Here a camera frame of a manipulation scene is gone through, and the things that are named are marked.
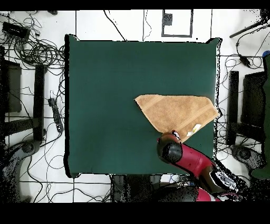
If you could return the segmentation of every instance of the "green tabletop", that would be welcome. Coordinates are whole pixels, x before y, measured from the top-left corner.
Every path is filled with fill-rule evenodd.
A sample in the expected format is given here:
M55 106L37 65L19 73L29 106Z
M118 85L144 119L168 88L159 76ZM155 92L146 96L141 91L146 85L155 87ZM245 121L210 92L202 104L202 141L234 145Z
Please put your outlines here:
M161 134L134 99L193 95L214 104L218 43L77 41L70 35L70 172L185 173L159 160ZM212 158L213 122L186 144Z

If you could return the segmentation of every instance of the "black border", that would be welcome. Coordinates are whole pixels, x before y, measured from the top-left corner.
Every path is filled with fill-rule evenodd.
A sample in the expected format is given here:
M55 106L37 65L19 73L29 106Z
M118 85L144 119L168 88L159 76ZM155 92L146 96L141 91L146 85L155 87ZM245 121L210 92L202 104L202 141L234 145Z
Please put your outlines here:
M193 9L191 9L189 35L164 34L164 26L165 26L164 22L163 22L164 16L165 16L165 10L162 10L161 37L163 37L163 38L192 38L192 32L193 32Z

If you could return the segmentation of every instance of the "tan towel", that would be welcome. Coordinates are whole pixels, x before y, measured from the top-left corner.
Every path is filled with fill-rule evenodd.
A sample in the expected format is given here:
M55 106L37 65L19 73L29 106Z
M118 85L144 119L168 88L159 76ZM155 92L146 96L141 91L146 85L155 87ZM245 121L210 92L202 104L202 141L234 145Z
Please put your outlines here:
M135 101L157 131L176 130L182 142L195 125L201 125L201 129L218 116L207 97L141 95Z

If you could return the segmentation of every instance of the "small white object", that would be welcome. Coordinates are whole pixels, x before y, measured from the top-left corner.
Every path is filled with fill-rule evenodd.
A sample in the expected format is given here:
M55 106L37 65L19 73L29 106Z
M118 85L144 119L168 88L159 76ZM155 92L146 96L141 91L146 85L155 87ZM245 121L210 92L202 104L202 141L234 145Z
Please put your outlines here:
M194 128L190 132L188 132L187 137L189 137L189 136L193 135L194 133L196 133L200 129L200 127L201 127L200 124L195 125Z

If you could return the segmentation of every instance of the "tangled wires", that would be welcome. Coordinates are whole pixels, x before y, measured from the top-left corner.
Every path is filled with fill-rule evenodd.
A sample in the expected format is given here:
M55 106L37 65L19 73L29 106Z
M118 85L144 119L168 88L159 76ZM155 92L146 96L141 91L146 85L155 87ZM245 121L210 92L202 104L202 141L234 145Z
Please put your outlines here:
M14 52L17 57L29 66L35 66L36 64L46 65L48 68L52 66L63 67L64 56L63 47L58 50L56 45L48 40L26 41L23 44L15 41Z

